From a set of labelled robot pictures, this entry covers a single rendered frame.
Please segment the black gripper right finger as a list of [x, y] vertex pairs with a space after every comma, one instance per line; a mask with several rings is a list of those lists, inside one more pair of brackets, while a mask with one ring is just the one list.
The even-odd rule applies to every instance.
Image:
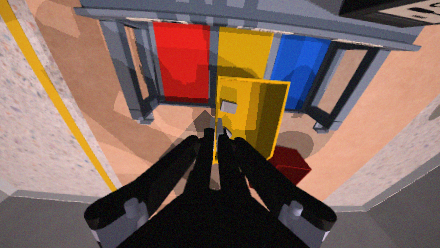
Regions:
[[337, 220], [329, 206], [294, 185], [244, 138], [229, 139], [222, 118], [217, 123], [216, 152], [236, 248], [265, 248], [268, 238], [246, 178], [278, 220], [310, 248], [320, 248]]

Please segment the dark red bin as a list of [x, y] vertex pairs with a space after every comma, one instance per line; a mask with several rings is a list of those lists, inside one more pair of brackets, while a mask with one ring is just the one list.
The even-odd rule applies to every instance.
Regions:
[[275, 146], [273, 157], [268, 161], [294, 185], [312, 170], [296, 149]]

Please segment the yellow bin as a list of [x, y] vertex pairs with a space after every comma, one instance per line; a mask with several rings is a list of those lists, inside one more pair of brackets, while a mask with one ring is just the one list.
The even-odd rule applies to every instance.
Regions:
[[[218, 118], [232, 133], [229, 139], [244, 138], [268, 160], [273, 156], [290, 82], [227, 76], [217, 80], [213, 164], [218, 163]], [[236, 113], [220, 111], [222, 100], [237, 103]]]

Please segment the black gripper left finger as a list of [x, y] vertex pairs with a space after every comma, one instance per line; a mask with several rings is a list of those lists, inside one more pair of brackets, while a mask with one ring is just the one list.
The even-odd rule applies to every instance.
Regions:
[[145, 224], [196, 160], [167, 238], [169, 248], [199, 248], [214, 147], [215, 118], [211, 117], [203, 138], [188, 136], [134, 181], [92, 203], [84, 218], [99, 247], [116, 248]]

